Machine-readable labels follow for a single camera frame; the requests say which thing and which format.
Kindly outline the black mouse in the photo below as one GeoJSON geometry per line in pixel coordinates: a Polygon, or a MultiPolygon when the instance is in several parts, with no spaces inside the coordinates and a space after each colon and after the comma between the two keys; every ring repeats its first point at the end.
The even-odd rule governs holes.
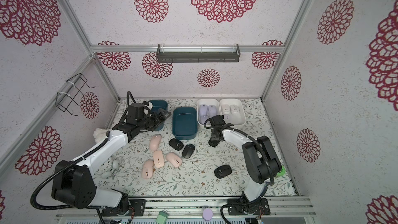
{"type": "Polygon", "coordinates": [[[180,140],[178,140],[178,139],[170,139],[169,145],[170,145],[173,149],[175,149],[175,150],[177,150],[177,151],[182,150],[183,147],[184,147],[184,144],[182,143],[182,141],[180,141],[180,140]]]}
{"type": "Polygon", "coordinates": [[[193,144],[188,144],[184,147],[181,155],[183,158],[189,159],[191,158],[194,152],[195,152],[195,146],[193,144]]]}
{"type": "Polygon", "coordinates": [[[213,140],[209,140],[209,142],[208,142],[208,144],[211,146],[211,147],[216,147],[216,146],[218,146],[219,145],[219,141],[213,141],[213,140]]]}
{"type": "Polygon", "coordinates": [[[214,170],[215,177],[218,179],[225,178],[232,174],[232,168],[229,165],[222,165],[214,170]]]}

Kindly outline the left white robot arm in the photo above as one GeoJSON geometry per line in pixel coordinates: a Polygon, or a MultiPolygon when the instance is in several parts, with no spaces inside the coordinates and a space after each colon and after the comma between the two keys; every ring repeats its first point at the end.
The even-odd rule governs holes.
{"type": "Polygon", "coordinates": [[[171,117],[163,109],[155,112],[146,106],[128,107],[119,122],[106,133],[105,139],[74,160],[61,161],[55,169],[51,196],[78,209],[89,207],[112,208],[121,214],[130,208],[128,196],[112,189],[98,188],[93,175],[116,151],[130,143],[144,131],[153,131],[171,117]]]}

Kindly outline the green round toy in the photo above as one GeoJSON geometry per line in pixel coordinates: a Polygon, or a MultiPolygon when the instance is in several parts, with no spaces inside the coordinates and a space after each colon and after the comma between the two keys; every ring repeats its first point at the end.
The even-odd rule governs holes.
{"type": "Polygon", "coordinates": [[[286,174],[286,168],[284,166],[282,166],[281,170],[276,174],[276,177],[282,177],[286,174]]]}

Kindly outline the white plush dog toy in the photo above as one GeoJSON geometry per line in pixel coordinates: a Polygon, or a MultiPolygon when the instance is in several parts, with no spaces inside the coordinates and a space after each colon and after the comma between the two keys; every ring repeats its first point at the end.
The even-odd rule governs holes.
{"type": "Polygon", "coordinates": [[[101,143],[107,137],[108,129],[96,128],[93,132],[94,141],[101,143]]]}

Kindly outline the pink mouse top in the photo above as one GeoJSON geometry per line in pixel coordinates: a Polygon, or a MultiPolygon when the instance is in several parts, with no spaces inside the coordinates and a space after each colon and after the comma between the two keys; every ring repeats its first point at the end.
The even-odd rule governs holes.
{"type": "Polygon", "coordinates": [[[153,135],[150,139],[149,149],[154,152],[159,149],[160,143],[162,141],[162,136],[159,134],[153,135]]]}

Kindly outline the pink mouse bottom left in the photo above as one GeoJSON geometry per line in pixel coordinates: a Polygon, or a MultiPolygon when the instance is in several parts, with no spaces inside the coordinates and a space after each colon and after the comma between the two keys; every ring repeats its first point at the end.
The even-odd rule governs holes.
{"type": "Polygon", "coordinates": [[[153,177],[153,169],[154,169],[154,161],[153,160],[145,161],[142,169],[142,178],[151,179],[153,177]]]}

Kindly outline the floral table mat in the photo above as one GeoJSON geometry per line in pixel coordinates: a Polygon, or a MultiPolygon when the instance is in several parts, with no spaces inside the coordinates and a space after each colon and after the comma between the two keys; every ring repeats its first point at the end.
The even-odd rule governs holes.
{"type": "MultiPolygon", "coordinates": [[[[267,136],[284,165],[261,100],[240,100],[247,119],[240,130],[254,138],[267,136]]],[[[209,146],[210,130],[201,127],[193,140],[182,141],[184,145],[193,144],[195,151],[189,159],[182,158],[181,167],[174,168],[165,159],[164,167],[154,168],[152,178],[142,178],[144,163],[153,159],[149,143],[151,137],[156,134],[162,136],[159,149],[164,156],[174,152],[182,158],[182,150],[176,151],[169,145],[170,139],[174,138],[171,117],[161,131],[141,133],[114,153],[114,157],[120,162],[119,168],[107,179],[95,175],[96,185],[117,189],[128,193],[129,196],[239,196],[247,187],[251,178],[241,150],[227,142],[221,142],[217,147],[209,146]],[[216,178],[214,170],[226,164],[232,168],[232,174],[223,179],[216,178]]],[[[287,171],[275,179],[275,184],[266,193],[266,196],[296,195],[296,189],[287,171]]]]}

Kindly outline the left white storage box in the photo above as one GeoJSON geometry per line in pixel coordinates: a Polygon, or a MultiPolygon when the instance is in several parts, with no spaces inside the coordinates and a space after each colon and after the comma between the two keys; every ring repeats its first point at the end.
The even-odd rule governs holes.
{"type": "Polygon", "coordinates": [[[199,126],[203,128],[205,117],[221,115],[219,101],[217,99],[199,99],[197,101],[197,113],[199,126]]]}

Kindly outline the pink mouse middle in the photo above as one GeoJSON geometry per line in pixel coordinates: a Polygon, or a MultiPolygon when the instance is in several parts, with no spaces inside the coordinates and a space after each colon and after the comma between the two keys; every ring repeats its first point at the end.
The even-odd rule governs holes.
{"type": "Polygon", "coordinates": [[[154,161],[154,166],[157,169],[164,167],[165,160],[163,152],[161,150],[156,150],[153,152],[153,161],[154,161]]]}

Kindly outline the large purple mouse bottom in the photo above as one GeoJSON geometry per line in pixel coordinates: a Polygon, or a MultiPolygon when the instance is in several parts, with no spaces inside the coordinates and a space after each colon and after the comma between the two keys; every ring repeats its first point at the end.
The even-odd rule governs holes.
{"type": "Polygon", "coordinates": [[[215,105],[209,105],[208,106],[208,116],[211,118],[216,115],[218,115],[218,107],[215,105]]]}

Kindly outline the green connector block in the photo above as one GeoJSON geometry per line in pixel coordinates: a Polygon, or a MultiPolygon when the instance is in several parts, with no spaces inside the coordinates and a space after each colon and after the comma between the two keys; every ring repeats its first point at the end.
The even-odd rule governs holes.
{"type": "Polygon", "coordinates": [[[156,218],[156,223],[157,224],[166,224],[168,217],[169,217],[168,213],[166,213],[164,211],[160,211],[156,218]]]}

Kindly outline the pink mouse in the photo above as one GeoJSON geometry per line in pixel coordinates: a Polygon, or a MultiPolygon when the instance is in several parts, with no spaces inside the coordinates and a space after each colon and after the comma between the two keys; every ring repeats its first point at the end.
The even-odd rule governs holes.
{"type": "Polygon", "coordinates": [[[153,169],[154,169],[154,161],[153,160],[145,161],[142,169],[142,178],[151,179],[153,177],[153,169]]]}
{"type": "Polygon", "coordinates": [[[165,160],[163,152],[161,150],[156,150],[153,152],[153,161],[154,161],[154,166],[157,169],[164,167],[165,160]]]}
{"type": "Polygon", "coordinates": [[[154,152],[159,149],[160,143],[162,141],[162,136],[159,134],[153,135],[150,139],[149,149],[154,152]]]}
{"type": "Polygon", "coordinates": [[[169,152],[166,155],[167,161],[175,168],[178,168],[182,165],[182,159],[179,155],[175,154],[174,152],[169,152]]]}

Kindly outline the purple round cap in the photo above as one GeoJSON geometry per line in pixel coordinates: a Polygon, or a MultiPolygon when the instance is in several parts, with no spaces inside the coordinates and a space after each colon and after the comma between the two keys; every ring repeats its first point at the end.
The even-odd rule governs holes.
{"type": "Polygon", "coordinates": [[[213,211],[211,210],[211,208],[203,209],[202,218],[204,221],[210,222],[212,220],[213,216],[214,216],[214,214],[213,214],[213,211]]]}

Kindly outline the teal storage box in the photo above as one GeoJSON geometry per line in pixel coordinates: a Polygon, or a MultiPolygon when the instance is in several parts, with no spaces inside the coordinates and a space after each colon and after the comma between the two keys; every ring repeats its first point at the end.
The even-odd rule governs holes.
{"type": "MultiPolygon", "coordinates": [[[[160,113],[160,109],[167,111],[168,109],[168,102],[165,100],[149,100],[152,104],[152,111],[154,113],[160,113]]],[[[155,131],[161,131],[164,127],[164,122],[160,123],[156,128],[155,131]]]]}
{"type": "Polygon", "coordinates": [[[195,139],[198,132],[197,110],[178,107],[173,111],[172,134],[180,141],[195,139]]]}

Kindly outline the white mouse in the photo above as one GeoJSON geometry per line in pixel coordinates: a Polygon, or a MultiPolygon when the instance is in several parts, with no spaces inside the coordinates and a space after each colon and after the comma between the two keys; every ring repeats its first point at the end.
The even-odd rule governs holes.
{"type": "Polygon", "coordinates": [[[231,113],[233,113],[233,114],[239,114],[240,113],[239,106],[235,105],[235,104],[230,105],[230,110],[231,110],[231,113]]]}
{"type": "Polygon", "coordinates": [[[230,115],[224,115],[223,117],[224,117],[224,121],[225,121],[226,123],[230,123],[231,120],[232,120],[232,117],[231,117],[230,115]]]}
{"type": "Polygon", "coordinates": [[[223,115],[229,115],[231,113],[230,105],[222,104],[221,105],[221,112],[222,112],[223,115]]]}

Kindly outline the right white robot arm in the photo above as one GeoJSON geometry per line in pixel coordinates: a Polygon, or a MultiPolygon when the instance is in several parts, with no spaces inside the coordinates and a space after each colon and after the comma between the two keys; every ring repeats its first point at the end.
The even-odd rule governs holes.
{"type": "Polygon", "coordinates": [[[253,202],[265,196],[268,187],[275,184],[282,164],[267,136],[257,139],[236,128],[212,127],[209,144],[213,147],[225,141],[243,152],[249,183],[243,191],[243,199],[253,202]]]}

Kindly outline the right white storage box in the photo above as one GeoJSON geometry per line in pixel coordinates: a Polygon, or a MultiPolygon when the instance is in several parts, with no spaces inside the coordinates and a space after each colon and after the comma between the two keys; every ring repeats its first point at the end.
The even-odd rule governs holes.
{"type": "Polygon", "coordinates": [[[237,128],[241,128],[246,124],[246,114],[241,100],[221,99],[219,106],[220,114],[224,115],[225,122],[231,123],[237,128]]]}

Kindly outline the white storage box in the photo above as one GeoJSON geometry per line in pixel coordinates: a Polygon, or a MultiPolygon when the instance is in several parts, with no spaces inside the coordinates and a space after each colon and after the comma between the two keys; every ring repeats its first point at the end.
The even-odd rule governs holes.
{"type": "Polygon", "coordinates": [[[221,99],[219,106],[220,114],[224,115],[225,122],[231,123],[237,128],[241,128],[246,124],[246,114],[241,100],[221,99]]]}
{"type": "Polygon", "coordinates": [[[199,126],[203,128],[205,117],[221,115],[219,101],[217,99],[199,99],[197,101],[197,113],[199,126]]]}

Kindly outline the pink mouse right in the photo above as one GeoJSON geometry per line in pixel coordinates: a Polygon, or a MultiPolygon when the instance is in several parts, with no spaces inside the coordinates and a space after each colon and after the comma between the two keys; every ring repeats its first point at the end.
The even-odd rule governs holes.
{"type": "Polygon", "coordinates": [[[166,155],[167,161],[175,168],[178,168],[182,165],[182,159],[179,155],[175,154],[174,152],[169,152],[166,155]]]}

